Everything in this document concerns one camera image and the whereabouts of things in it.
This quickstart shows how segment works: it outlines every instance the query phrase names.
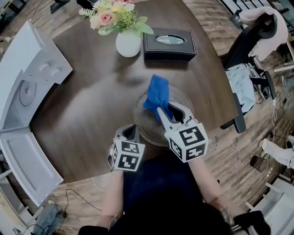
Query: pink cloth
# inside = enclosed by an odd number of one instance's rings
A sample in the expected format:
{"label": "pink cloth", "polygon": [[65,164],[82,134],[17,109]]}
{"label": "pink cloth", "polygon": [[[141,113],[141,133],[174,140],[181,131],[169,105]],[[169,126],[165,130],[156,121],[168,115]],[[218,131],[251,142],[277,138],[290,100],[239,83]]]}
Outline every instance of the pink cloth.
{"label": "pink cloth", "polygon": [[263,6],[256,9],[244,10],[240,13],[239,16],[242,23],[250,25],[253,24],[257,18],[264,13],[268,15],[276,15],[277,32],[270,39],[260,39],[249,53],[249,56],[256,56],[260,61],[263,61],[273,50],[276,50],[280,44],[285,43],[288,38],[288,29],[283,17],[272,7]]}

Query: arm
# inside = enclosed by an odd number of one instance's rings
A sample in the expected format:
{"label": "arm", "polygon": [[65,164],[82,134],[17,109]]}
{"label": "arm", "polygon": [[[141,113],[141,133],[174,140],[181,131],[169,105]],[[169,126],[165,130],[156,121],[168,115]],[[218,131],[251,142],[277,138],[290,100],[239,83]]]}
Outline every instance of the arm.
{"label": "arm", "polygon": [[123,186],[124,172],[117,170],[111,172],[111,179],[102,203],[101,218],[98,226],[109,228],[111,220],[123,214]]}
{"label": "arm", "polygon": [[214,206],[218,210],[227,210],[233,217],[246,213],[230,202],[224,195],[221,186],[207,169],[202,158],[196,158],[189,161],[188,164],[206,203]]}

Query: flower bouquet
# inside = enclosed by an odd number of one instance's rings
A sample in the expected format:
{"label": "flower bouquet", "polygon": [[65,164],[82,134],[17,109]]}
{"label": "flower bouquet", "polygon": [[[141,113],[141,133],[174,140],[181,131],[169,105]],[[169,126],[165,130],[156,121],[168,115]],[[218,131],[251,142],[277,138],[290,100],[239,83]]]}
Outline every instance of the flower bouquet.
{"label": "flower bouquet", "polygon": [[131,57],[141,48],[141,32],[153,34],[146,25],[147,17],[137,17],[133,0],[98,0],[93,9],[81,9],[79,14],[90,18],[92,29],[98,29],[100,35],[118,31],[116,48],[118,52]]}

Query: blue cloth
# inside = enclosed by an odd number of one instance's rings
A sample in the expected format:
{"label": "blue cloth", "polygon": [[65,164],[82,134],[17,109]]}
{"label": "blue cloth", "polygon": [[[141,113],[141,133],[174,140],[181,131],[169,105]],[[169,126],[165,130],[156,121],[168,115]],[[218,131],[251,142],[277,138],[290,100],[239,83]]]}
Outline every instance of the blue cloth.
{"label": "blue cloth", "polygon": [[173,114],[169,111],[169,82],[165,78],[162,78],[157,75],[153,75],[151,78],[150,85],[147,90],[147,99],[143,103],[143,107],[146,109],[151,109],[157,120],[160,121],[157,107],[162,107],[170,119],[173,118]]}

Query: white appliance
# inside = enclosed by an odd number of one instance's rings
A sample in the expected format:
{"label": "white appliance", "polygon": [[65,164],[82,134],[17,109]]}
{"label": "white appliance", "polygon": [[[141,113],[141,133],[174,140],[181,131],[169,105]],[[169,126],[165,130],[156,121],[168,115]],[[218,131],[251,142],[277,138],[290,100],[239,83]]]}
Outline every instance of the white appliance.
{"label": "white appliance", "polygon": [[0,146],[12,173],[37,206],[63,179],[40,148],[29,123],[53,84],[62,83],[71,71],[52,40],[29,21],[0,62]]}

